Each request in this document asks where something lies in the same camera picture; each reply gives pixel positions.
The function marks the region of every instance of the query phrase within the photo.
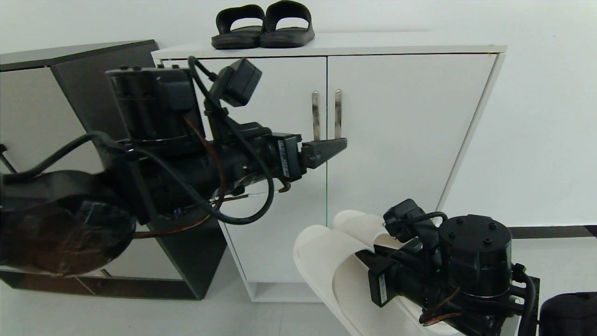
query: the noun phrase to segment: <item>black cable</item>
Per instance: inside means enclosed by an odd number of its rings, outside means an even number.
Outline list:
[[[205,66],[203,66],[203,64],[201,64],[201,62],[199,62],[198,59],[196,59],[194,56],[189,56],[189,59],[193,60],[194,64],[197,66],[197,68],[199,68],[199,70],[201,70],[201,72],[203,72],[207,78],[210,79],[210,81],[215,82],[218,80],[218,75],[215,72],[211,72],[209,71]]]
[[[240,143],[249,152],[249,154],[251,154],[257,160],[257,163],[261,167],[261,170],[263,171],[263,174],[265,175],[265,178],[267,180],[267,199],[266,199],[265,203],[263,204],[263,206],[261,207],[261,209],[259,209],[259,211],[257,211],[253,215],[251,215],[249,217],[245,217],[245,218],[234,218],[234,217],[229,217],[229,216],[222,214],[222,216],[226,217],[226,219],[222,219],[222,220],[229,224],[238,224],[238,225],[249,224],[249,223],[252,223],[252,222],[258,220],[259,218],[261,218],[267,212],[267,210],[269,210],[269,207],[272,205],[273,194],[274,194],[273,175],[272,175],[272,172],[267,167],[267,164],[265,162],[263,162],[263,159],[255,152],[255,150],[253,149],[253,147],[251,147],[249,142],[242,136],[241,132],[239,132],[239,130],[236,129],[236,126],[234,125],[233,120],[230,117],[228,117],[227,115],[222,115],[222,119],[224,119],[224,122],[226,123],[228,128],[232,131],[232,134],[234,134],[234,136],[237,138],[237,140],[239,140]]]
[[[218,102],[216,102],[215,98],[213,98],[213,96],[210,94],[210,92],[207,90],[207,88],[201,81],[201,78],[199,77],[199,74],[197,73],[197,70],[195,69],[195,65],[201,64],[201,63],[195,57],[189,56],[188,64],[189,64],[189,70],[190,70],[191,76],[197,83],[197,86],[199,87],[199,90],[201,91],[201,93],[205,96],[205,99],[210,103],[212,108],[219,109],[219,111],[213,111],[213,112],[222,112],[222,113],[214,113],[214,115],[216,117],[220,117],[222,119],[222,121],[224,123],[226,123],[226,125],[228,126],[228,128],[230,129],[232,134],[242,144],[242,146],[245,148],[245,150],[257,160],[257,163],[259,164],[260,168],[262,169],[263,174],[265,175],[265,178],[267,180],[267,199],[266,199],[264,205],[261,207],[261,209],[259,209],[256,213],[254,213],[251,216],[244,217],[244,218],[235,218],[235,217],[227,216],[217,210],[214,210],[203,199],[201,199],[201,202],[198,202],[198,204],[201,207],[203,207],[205,211],[207,211],[208,213],[211,213],[217,219],[219,219],[223,222],[227,222],[228,224],[245,225],[245,224],[252,223],[252,222],[258,220],[259,218],[261,218],[269,210],[270,206],[272,205],[273,195],[274,195],[274,184],[273,184],[272,172],[269,170],[269,168],[267,167],[265,162],[263,162],[261,157],[251,147],[251,145],[248,143],[248,141],[243,137],[241,132],[238,129],[236,129],[236,126],[234,125],[233,120],[230,117],[228,117],[226,114],[223,113],[223,111],[221,110],[220,104]]]
[[[267,195],[266,204],[255,215],[249,216],[249,217],[246,217],[246,218],[234,218],[234,217],[230,217],[230,216],[224,215],[223,213],[221,213],[217,209],[214,209],[209,204],[209,202],[207,202],[206,200],[204,200],[199,195],[199,193],[197,193],[197,190],[195,190],[193,187],[191,187],[184,180],[184,178],[182,177],[182,175],[179,174],[179,172],[177,172],[176,170],[174,170],[172,167],[170,167],[170,165],[168,163],[166,163],[166,161],[164,161],[163,159],[161,159],[160,157],[158,157],[154,153],[152,153],[150,151],[146,151],[143,148],[136,148],[135,151],[143,154],[144,156],[146,156],[147,158],[149,158],[153,162],[155,162],[157,165],[159,165],[162,169],[164,169],[164,171],[166,171],[187,192],[187,194],[189,196],[191,196],[191,198],[193,198],[193,201],[195,201],[203,210],[205,210],[209,215],[212,215],[213,217],[215,217],[215,218],[217,218],[217,219],[219,219],[219,220],[221,220],[223,222],[227,222],[229,224],[235,224],[235,225],[250,224],[250,223],[258,220],[259,218],[261,218],[261,216],[263,216],[263,214],[265,213],[265,211],[268,210],[268,208],[271,205],[271,202],[273,200],[273,190],[272,190],[272,192],[268,193],[268,195]]]
[[[520,325],[518,326],[518,336],[527,336],[528,328],[531,325],[531,317],[535,309],[535,283],[526,273],[521,272],[520,277],[524,283],[527,284],[526,295],[524,298],[524,313],[521,317]]]
[[[50,166],[52,166],[54,163],[56,163],[61,158],[67,156],[68,153],[72,152],[73,150],[79,148],[84,143],[86,143],[90,140],[93,140],[93,139],[100,140],[101,144],[107,148],[124,150],[124,147],[120,146],[117,142],[112,140],[106,133],[99,132],[99,131],[88,132],[88,133],[76,138],[75,140],[67,143],[65,146],[58,149],[54,154],[50,155],[44,161],[40,162],[37,166],[35,166],[29,170],[25,170],[24,172],[4,175],[4,182],[9,184],[9,183],[24,182],[26,180],[32,179],[32,178],[40,175],[41,173],[43,173],[44,170],[50,168]]]
[[[426,213],[424,215],[420,215],[420,216],[417,216],[414,218],[408,218],[407,221],[410,224],[413,224],[413,223],[422,222],[426,219],[432,219],[432,218],[436,218],[436,217],[441,217],[442,223],[448,220],[448,215],[446,215],[445,213],[443,213],[441,211],[434,211],[434,212]]]

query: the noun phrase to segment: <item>gray floor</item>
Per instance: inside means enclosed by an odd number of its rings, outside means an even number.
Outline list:
[[[347,336],[323,304],[251,303],[229,251],[205,300],[91,298],[1,284],[2,336]]]

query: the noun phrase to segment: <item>pair of slippers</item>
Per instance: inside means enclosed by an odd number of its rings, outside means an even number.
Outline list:
[[[287,17],[305,19],[309,26],[276,29],[278,22]],[[246,18],[261,19],[263,24],[230,29],[232,23]],[[211,38],[211,45],[218,50],[296,48],[304,46],[315,37],[311,13],[307,7],[290,0],[270,5],[266,13],[258,5],[227,8],[218,13],[216,26],[219,34]]]

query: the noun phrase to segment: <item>white cabinet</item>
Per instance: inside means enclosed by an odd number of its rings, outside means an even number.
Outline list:
[[[193,55],[214,72],[249,58],[263,76],[251,102],[230,109],[239,123],[258,121],[312,140],[313,91],[319,92],[322,139],[334,138],[341,116],[347,150],[276,195],[261,220],[221,224],[252,300],[319,300],[294,268],[292,246],[304,227],[328,225],[343,209],[382,215],[409,197],[427,211],[437,209],[506,51],[494,42],[434,33],[331,33],[295,49],[218,51],[202,41],[152,53],[165,66],[186,66]],[[260,182],[248,191],[265,190]],[[225,203],[222,212],[246,216],[262,202]]]
[[[328,220],[347,207],[384,214],[440,196],[495,54],[328,58],[328,138],[341,116],[348,148],[328,163]]]

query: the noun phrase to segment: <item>cabinet top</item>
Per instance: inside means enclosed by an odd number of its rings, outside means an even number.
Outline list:
[[[479,54],[504,53],[506,46],[479,41],[460,33],[374,32],[317,33],[300,48],[215,50],[211,40],[177,45],[152,52],[153,59],[342,56],[384,54]]]

